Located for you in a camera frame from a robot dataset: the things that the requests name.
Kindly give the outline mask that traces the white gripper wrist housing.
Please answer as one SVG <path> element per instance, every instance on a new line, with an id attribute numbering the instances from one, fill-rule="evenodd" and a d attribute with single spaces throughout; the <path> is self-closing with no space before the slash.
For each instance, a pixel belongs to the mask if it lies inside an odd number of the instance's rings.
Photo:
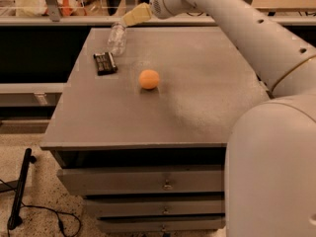
<path id="1" fill-rule="evenodd" d="M 131 27 L 150 20 L 152 13 L 159 19 L 168 19 L 194 9 L 186 0 L 149 0 L 149 5 L 137 5 L 121 18 L 121 23 L 125 27 Z"/>

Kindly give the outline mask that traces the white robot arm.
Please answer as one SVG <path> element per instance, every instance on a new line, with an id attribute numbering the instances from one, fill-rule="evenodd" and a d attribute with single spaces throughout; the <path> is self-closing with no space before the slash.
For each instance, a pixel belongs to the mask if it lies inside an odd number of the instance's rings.
<path id="1" fill-rule="evenodd" d="M 316 48 L 242 0 L 150 0 L 122 21 L 189 12 L 210 16 L 273 96 L 230 133 L 226 237 L 316 237 Z"/>

